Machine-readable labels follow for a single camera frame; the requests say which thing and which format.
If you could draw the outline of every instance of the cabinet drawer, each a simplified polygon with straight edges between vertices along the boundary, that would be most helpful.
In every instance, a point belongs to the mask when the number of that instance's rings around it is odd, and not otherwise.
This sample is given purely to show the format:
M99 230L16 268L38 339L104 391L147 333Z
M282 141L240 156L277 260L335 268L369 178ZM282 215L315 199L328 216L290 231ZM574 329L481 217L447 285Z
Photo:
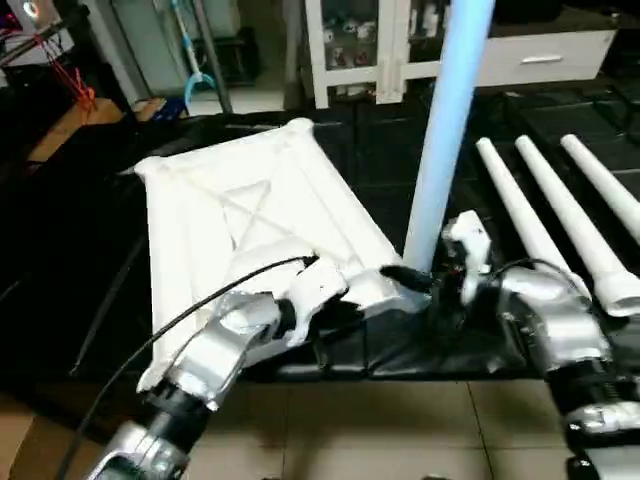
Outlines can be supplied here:
M604 30L490 38L477 85L592 79L614 35Z

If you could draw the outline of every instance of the light blue pipe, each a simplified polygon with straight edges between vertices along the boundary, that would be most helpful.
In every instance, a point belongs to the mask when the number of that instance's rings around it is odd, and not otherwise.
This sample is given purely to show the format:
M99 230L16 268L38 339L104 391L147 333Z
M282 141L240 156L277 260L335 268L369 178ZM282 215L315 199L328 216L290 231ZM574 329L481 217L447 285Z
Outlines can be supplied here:
M418 270L431 270L494 4L452 1L404 247Z
M191 105L191 96L193 95L193 89L198 83L206 83L212 89L216 89L216 82L210 75L206 73L202 73L200 70L200 66L198 65L198 60L196 59L196 51L193 47L193 42L189 37L189 33L187 32L187 27L184 23L184 19L182 18L182 13L180 12L180 5L178 4L178 0L171 0L171 8L176 15L176 21L178 22L178 28L180 29L180 35L182 36L182 46L187 52L187 58L189 60L189 65L191 66L191 76L187 80L187 84L184 87L184 105L189 110L189 106Z

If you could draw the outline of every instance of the glass cabinet door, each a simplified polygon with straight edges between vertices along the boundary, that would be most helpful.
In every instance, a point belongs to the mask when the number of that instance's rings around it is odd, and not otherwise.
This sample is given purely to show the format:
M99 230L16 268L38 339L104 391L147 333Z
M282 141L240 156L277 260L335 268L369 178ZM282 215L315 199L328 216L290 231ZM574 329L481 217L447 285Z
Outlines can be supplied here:
M390 101L402 101L405 80L438 75L450 10L450 0L396 0Z
M306 0L306 8L316 106L379 101L392 54L394 0Z

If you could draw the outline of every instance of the black surface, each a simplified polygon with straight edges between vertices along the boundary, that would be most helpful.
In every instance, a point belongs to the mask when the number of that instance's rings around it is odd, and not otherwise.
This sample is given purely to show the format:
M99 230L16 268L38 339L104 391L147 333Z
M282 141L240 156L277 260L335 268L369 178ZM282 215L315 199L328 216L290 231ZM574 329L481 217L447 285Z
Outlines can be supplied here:
M640 273L638 245L588 181L561 151L558 139L576 133L640 198L640 147L634 103L640 89L500 94L476 98L450 196L448 217L475 209L493 240L496 262L525 255L484 170L474 142L489 136L556 239L570 266L584 266L513 146L531 135L607 241ZM319 144L398 251L402 250L429 104L356 105L308 114ZM148 155L171 155L263 131L295 114L190 118L82 128L20 188L0 202L0 318L7 377L67 378L92 317L135 241L146 236L142 183L118 172ZM320 333L335 332L322 323ZM509 348L496 319L478 314L458 334L446 312L387 314L351 325L322 342L257 365L257 381L344 379L465 379L534 376ZM625 364L640 372L640 328L605 318ZM150 329L148 251L145 247L112 305L78 380L112 372ZM147 365L142 359L131 375Z

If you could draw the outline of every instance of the mop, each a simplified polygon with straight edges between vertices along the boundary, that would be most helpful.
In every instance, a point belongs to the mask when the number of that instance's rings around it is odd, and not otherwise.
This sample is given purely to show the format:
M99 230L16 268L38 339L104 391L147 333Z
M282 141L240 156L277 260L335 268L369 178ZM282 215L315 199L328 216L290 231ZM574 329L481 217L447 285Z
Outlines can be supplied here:
M185 51L187 52L187 58L189 59L189 65L191 66L191 71L193 72L187 80L187 84L184 87L184 104L189 109L189 105L191 104L191 95L193 93L193 88L198 83L206 83L212 89L216 90L216 82L211 77L211 75L207 75L206 73L202 73L200 70L200 66L198 65L198 61L196 59L196 51L193 48L193 42L191 41L191 37L187 33L187 27L185 26L184 19L182 18L182 12L180 11L180 6L178 5L179 0L171 0L171 8L173 9L176 20L178 21L178 27L180 28L180 34L182 35L182 45L184 46Z

